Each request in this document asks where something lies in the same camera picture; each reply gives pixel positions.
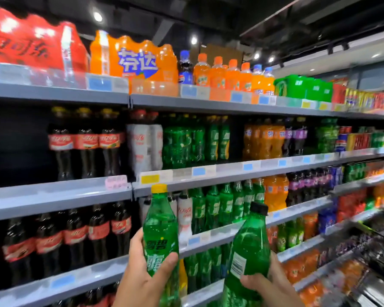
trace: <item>fanta bottle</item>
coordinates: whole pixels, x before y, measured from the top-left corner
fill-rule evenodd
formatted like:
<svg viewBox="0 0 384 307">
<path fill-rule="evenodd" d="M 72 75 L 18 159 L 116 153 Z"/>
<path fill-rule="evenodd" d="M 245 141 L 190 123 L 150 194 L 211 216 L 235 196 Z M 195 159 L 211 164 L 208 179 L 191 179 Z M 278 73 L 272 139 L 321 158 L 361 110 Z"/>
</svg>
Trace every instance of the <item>fanta bottle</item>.
<svg viewBox="0 0 384 307">
<path fill-rule="evenodd" d="M 215 57 L 213 67 L 210 69 L 210 87 L 225 89 L 226 86 L 226 70 L 222 65 L 221 56 Z"/>
<path fill-rule="evenodd" d="M 195 85 L 210 86 L 210 65 L 206 62 L 208 56 L 204 53 L 198 55 L 198 63 L 193 69 L 193 76 L 195 78 Z"/>
<path fill-rule="evenodd" d="M 286 128 L 282 119 L 278 119 L 273 128 L 273 140 L 270 151 L 270 158 L 282 157 L 282 146 L 285 142 Z"/>
<path fill-rule="evenodd" d="M 266 118 L 260 127 L 259 159 L 270 159 L 271 145 L 273 142 L 273 127 L 270 118 Z"/>
<path fill-rule="evenodd" d="M 243 158 L 243 160 L 251 160 L 250 150 L 251 150 L 252 128 L 253 128 L 252 121 L 249 120 L 249 123 L 247 123 L 247 124 L 244 126 L 244 133 L 243 133 L 243 152 L 242 152 L 242 155 L 243 155 L 242 158 Z"/>
<path fill-rule="evenodd" d="M 265 205 L 269 207 L 269 212 L 279 210 L 276 206 L 278 200 L 278 185 L 275 175 L 265 177 Z"/>
<path fill-rule="evenodd" d="M 260 149 L 262 143 L 262 125 L 261 120 L 257 119 L 256 122 L 252 125 L 251 129 L 251 138 L 250 138 L 250 156 L 252 160 L 259 160 L 260 158 Z"/>
<path fill-rule="evenodd" d="M 268 95 L 268 96 L 273 96 L 274 95 L 274 76 L 273 74 L 271 73 L 272 71 L 272 67 L 267 67 L 265 69 L 265 78 L 263 80 L 263 92 L 264 94 Z"/>
<path fill-rule="evenodd" d="M 240 90 L 240 70 L 236 59 L 229 61 L 229 68 L 226 71 L 226 89 Z"/>
<path fill-rule="evenodd" d="M 285 174 L 278 174 L 277 179 L 277 200 L 276 208 L 277 210 L 286 208 L 286 198 L 289 193 L 289 179 Z"/>
<path fill-rule="evenodd" d="M 263 76 L 262 65 L 257 64 L 253 66 L 252 74 L 252 91 L 256 94 L 264 94 L 263 91 L 263 81 L 265 77 Z"/>
<path fill-rule="evenodd" d="M 244 92 L 252 91 L 252 72 L 250 70 L 250 63 L 242 63 L 240 72 L 240 90 Z"/>
</svg>

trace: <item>green bottle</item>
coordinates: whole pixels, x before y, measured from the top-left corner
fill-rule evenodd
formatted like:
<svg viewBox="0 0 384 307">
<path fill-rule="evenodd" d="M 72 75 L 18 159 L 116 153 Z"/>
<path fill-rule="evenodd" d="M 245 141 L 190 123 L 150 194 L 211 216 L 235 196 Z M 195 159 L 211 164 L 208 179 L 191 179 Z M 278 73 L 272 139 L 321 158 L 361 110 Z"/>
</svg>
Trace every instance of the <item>green bottle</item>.
<svg viewBox="0 0 384 307">
<path fill-rule="evenodd" d="M 221 265 L 220 265 L 220 270 L 221 270 L 221 276 L 222 278 L 226 277 L 227 269 L 228 269 L 228 264 L 229 264 L 229 256 L 230 256 L 230 249 L 232 248 L 232 243 L 226 243 L 222 244 L 220 246 L 220 249 L 222 251 L 222 259 L 221 259 Z"/>
<path fill-rule="evenodd" d="M 233 222 L 239 222 L 243 219 L 244 192 L 240 181 L 233 184 Z"/>
<path fill-rule="evenodd" d="M 192 116 L 192 162 L 200 163 L 205 161 L 205 127 L 196 115 Z"/>
<path fill-rule="evenodd" d="M 222 262 L 222 250 L 220 246 L 214 247 L 209 250 L 210 257 L 212 258 L 212 273 L 210 275 L 211 283 L 214 283 L 220 279 L 221 276 L 221 262 Z"/>
<path fill-rule="evenodd" d="M 201 187 L 189 191 L 193 202 L 192 234 L 205 231 L 205 196 Z"/>
<path fill-rule="evenodd" d="M 283 252 L 286 250 L 287 232 L 285 224 L 278 225 L 277 232 L 277 252 Z"/>
<path fill-rule="evenodd" d="M 212 270 L 212 258 L 210 257 L 209 250 L 198 253 L 198 277 L 197 288 L 202 289 L 210 284 L 211 270 Z"/>
<path fill-rule="evenodd" d="M 219 225 L 225 226 L 232 223 L 233 194 L 230 183 L 225 183 L 220 191 Z"/>
<path fill-rule="evenodd" d="M 228 117 L 222 116 L 222 124 L 220 126 L 219 136 L 219 158 L 229 159 L 229 142 L 230 142 L 230 129 L 227 124 Z"/>
<path fill-rule="evenodd" d="M 216 116 L 208 116 L 208 132 L 206 136 L 206 160 L 217 161 L 218 159 L 218 140 L 219 140 L 219 129 L 216 124 Z"/>
<path fill-rule="evenodd" d="M 302 217 L 297 218 L 296 227 L 297 227 L 297 244 L 301 244 L 304 239 L 304 220 Z"/>
<path fill-rule="evenodd" d="M 185 162 L 186 166 L 190 167 L 192 163 L 192 128 L 190 125 L 190 120 L 189 120 L 189 114 L 184 114 L 182 118 L 182 125 L 183 129 L 185 131 L 185 139 L 184 139 L 184 157 L 185 157 Z"/>
<path fill-rule="evenodd" d="M 244 192 L 243 218 L 246 219 L 249 214 L 250 203 L 255 200 L 255 192 L 253 191 L 253 183 L 251 179 L 247 179 L 243 183 L 243 192 Z"/>
<path fill-rule="evenodd" d="M 253 180 L 253 191 L 255 192 L 255 201 L 265 203 L 265 185 L 263 178 Z"/>
<path fill-rule="evenodd" d="M 144 255 L 148 274 L 152 277 L 171 252 L 179 253 L 178 222 L 168 202 L 166 184 L 151 187 L 151 206 L 145 218 Z M 179 264 L 172 271 L 161 296 L 160 307 L 180 306 Z"/>
<path fill-rule="evenodd" d="M 186 167 L 185 159 L 185 130 L 183 127 L 173 127 L 172 132 L 172 168 Z"/>
<path fill-rule="evenodd" d="M 222 306 L 261 306 L 261 296 L 240 283 L 243 275 L 262 274 L 267 277 L 270 266 L 270 246 L 266 232 L 268 207 L 251 203 L 250 214 L 232 243 L 228 274 L 222 294 Z"/>
<path fill-rule="evenodd" d="M 198 257 L 196 254 L 192 254 L 185 258 L 185 269 L 186 274 L 188 275 L 188 294 L 191 294 L 198 290 L 196 284 L 196 278 L 198 276 Z"/>
<path fill-rule="evenodd" d="M 205 230 L 219 227 L 220 197 L 216 185 L 212 185 L 206 193 L 206 221 Z"/>
<path fill-rule="evenodd" d="M 296 228 L 296 221 L 286 222 L 286 232 L 287 232 L 287 249 L 297 246 L 298 232 Z"/>
</svg>

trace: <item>barcode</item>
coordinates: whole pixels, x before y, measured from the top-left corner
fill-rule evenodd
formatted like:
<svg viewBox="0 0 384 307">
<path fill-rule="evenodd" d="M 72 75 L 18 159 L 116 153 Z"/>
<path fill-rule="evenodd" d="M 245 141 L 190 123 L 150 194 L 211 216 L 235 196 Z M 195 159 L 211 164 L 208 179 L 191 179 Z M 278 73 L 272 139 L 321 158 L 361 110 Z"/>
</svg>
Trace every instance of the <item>barcode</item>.
<svg viewBox="0 0 384 307">
<path fill-rule="evenodd" d="M 244 268 L 246 266 L 246 258 L 241 257 L 236 252 L 233 254 L 232 266 L 230 267 L 230 273 L 236 278 L 240 279 L 244 275 Z"/>
</svg>

